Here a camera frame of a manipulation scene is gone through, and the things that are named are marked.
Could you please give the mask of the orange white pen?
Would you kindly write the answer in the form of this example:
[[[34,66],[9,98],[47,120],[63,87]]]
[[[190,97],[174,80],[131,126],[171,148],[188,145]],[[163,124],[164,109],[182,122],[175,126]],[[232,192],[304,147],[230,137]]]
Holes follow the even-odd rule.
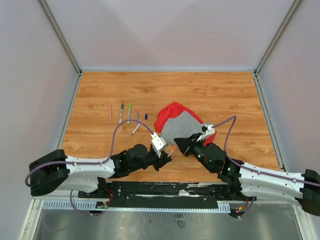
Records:
[[[119,113],[119,123],[121,123],[122,120],[123,120],[123,112],[124,112],[124,109],[123,109],[123,110],[120,109],[120,113]]]

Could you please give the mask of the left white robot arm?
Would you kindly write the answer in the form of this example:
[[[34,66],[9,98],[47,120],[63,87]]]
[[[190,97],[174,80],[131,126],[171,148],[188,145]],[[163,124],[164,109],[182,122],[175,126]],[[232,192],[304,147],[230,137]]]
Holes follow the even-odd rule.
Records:
[[[33,197],[48,195],[55,190],[73,190],[101,198],[107,193],[103,180],[123,178],[149,166],[158,171],[171,161],[165,151],[157,153],[153,147],[147,148],[143,144],[114,154],[107,162],[67,156],[64,150],[57,149],[29,164],[27,181]]]

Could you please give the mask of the white marker green end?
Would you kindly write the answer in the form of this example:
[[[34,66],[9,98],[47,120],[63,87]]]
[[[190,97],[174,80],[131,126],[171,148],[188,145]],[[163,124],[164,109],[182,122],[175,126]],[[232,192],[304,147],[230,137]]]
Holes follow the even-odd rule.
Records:
[[[132,109],[129,109],[129,105],[128,105],[128,114],[127,114],[127,119],[128,119],[128,121],[127,121],[127,125],[129,125],[129,124],[130,124],[130,119],[131,119],[131,110],[132,110]]]

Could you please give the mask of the orange highlighter pen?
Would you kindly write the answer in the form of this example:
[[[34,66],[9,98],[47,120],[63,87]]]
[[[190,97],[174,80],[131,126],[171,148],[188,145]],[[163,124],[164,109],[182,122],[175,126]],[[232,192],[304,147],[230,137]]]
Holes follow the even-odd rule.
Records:
[[[173,152],[176,150],[176,148],[177,148],[177,146],[175,145],[172,149],[171,149],[171,151],[168,153],[168,157],[171,157],[171,155],[173,154]]]

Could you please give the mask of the pink pen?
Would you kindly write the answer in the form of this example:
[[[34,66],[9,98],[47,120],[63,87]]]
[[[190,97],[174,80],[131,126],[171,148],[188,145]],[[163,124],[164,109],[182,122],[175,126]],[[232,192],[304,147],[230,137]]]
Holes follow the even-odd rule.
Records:
[[[112,124],[112,104],[109,104],[109,124]]]

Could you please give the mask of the purple pen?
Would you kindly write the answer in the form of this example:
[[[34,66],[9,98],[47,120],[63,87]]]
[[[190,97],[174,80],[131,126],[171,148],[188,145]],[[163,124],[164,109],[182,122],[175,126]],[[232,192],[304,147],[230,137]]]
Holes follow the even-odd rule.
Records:
[[[135,119],[136,119],[136,120],[139,119],[139,113],[140,113],[140,107],[137,106],[137,108],[136,108],[136,114],[135,114]]]

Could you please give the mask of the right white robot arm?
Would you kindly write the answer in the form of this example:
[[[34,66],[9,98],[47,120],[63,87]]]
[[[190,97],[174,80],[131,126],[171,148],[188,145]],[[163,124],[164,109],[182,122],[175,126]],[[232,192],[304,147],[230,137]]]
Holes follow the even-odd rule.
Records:
[[[174,139],[180,152],[193,155],[208,172],[226,183],[227,196],[238,200],[264,198],[300,206],[314,216],[320,214],[320,175],[315,170],[283,172],[258,167],[228,156],[214,143],[204,144],[199,134]]]

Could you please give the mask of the white marker blue end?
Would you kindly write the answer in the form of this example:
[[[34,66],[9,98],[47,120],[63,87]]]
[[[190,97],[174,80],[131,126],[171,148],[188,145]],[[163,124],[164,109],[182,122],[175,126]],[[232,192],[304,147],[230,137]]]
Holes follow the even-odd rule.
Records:
[[[137,132],[137,130],[139,129],[140,126],[141,126],[141,123],[139,123],[139,124],[135,127],[135,129],[132,131],[131,135],[134,135],[134,134]]]

